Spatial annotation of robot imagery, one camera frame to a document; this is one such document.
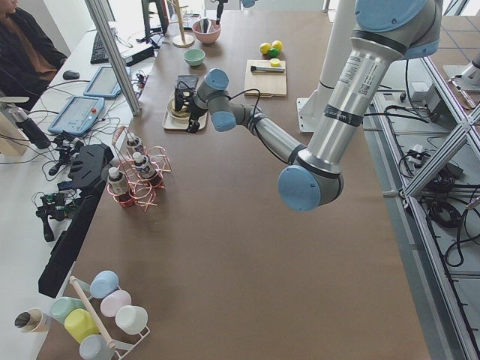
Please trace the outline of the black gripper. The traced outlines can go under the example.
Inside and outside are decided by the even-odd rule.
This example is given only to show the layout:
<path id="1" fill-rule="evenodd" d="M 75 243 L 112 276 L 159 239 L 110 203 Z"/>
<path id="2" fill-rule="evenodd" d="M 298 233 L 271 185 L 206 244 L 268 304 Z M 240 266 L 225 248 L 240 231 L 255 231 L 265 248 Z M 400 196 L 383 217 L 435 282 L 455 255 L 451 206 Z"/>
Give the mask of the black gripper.
<path id="1" fill-rule="evenodd" d="M 224 5 L 227 3 L 227 0 L 217 0 L 217 12 L 216 12 L 216 24 L 221 24 L 221 16 L 223 13 Z"/>
<path id="2" fill-rule="evenodd" d="M 207 103 L 198 95 L 193 95 L 189 101 L 189 122 L 187 132 L 195 134 L 200 129 L 200 117 L 208 111 Z"/>

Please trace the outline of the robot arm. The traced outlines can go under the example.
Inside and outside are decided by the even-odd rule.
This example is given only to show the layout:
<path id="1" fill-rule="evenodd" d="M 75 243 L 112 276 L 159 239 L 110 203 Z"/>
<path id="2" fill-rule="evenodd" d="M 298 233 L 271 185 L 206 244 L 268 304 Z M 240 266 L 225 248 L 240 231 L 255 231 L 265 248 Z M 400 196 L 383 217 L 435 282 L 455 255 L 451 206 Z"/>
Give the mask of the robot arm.
<path id="1" fill-rule="evenodd" d="M 441 1 L 342 1 L 337 9 L 326 58 L 337 82 L 327 102 L 313 95 L 316 130 L 307 145 L 277 126 L 255 105 L 233 103 L 229 79 L 210 70 L 188 105 L 190 122 L 209 115 L 217 131 L 241 125 L 285 162 L 278 178 L 283 202 L 306 212 L 336 200 L 343 190 L 341 158 L 362 123 L 387 70 L 398 60 L 437 51 Z"/>
<path id="2" fill-rule="evenodd" d="M 216 10 L 216 19 L 215 19 L 215 24 L 220 25 L 221 24 L 221 17 L 224 12 L 224 5 L 228 3 L 228 0 L 217 0 L 217 10 Z M 256 0 L 241 0 L 241 5 L 244 8 L 251 8 L 255 5 Z"/>

